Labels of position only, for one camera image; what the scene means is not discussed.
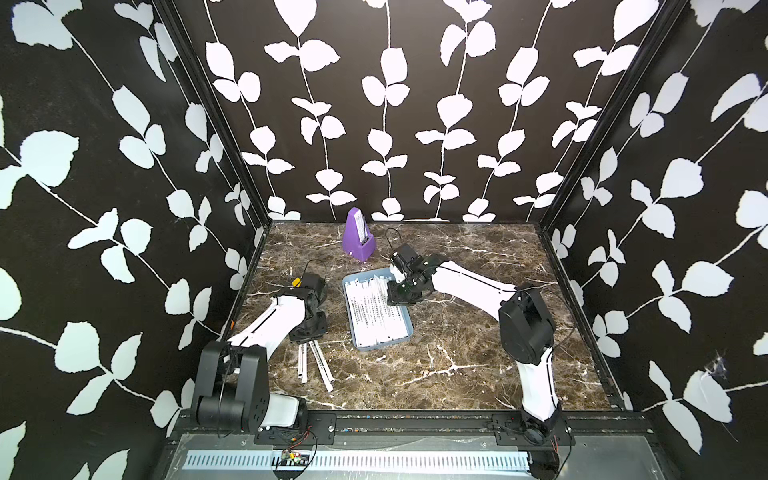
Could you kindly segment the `blue plastic storage box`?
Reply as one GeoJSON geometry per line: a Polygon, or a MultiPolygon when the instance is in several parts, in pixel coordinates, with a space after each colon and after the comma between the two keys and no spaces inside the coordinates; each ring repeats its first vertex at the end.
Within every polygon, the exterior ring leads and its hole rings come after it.
{"type": "Polygon", "coordinates": [[[359,351],[403,343],[413,334],[407,308],[388,304],[387,284],[393,280],[389,268],[351,274],[342,280],[350,333],[359,351]]]}

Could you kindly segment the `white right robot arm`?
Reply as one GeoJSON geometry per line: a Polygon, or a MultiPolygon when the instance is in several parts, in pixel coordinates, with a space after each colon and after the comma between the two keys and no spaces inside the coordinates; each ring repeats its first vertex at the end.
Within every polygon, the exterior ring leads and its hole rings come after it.
{"type": "Polygon", "coordinates": [[[516,362],[524,418],[545,424],[556,417],[556,324],[537,287],[492,280],[443,255],[422,256],[408,244],[394,250],[391,264],[398,276],[387,285],[390,305],[414,305],[438,292],[487,313],[499,324],[502,348],[516,362]]]}

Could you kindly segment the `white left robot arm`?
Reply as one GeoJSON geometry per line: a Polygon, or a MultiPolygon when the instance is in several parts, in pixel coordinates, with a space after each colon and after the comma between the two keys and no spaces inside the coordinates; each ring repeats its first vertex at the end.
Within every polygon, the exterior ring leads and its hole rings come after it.
{"type": "Polygon", "coordinates": [[[211,341],[203,349],[190,406],[197,425],[224,433],[257,434],[308,429],[306,401],[272,393],[269,360],[288,339],[299,347],[315,347],[328,327],[322,305],[326,280],[305,273],[280,289],[268,308],[240,333],[211,341]]]}

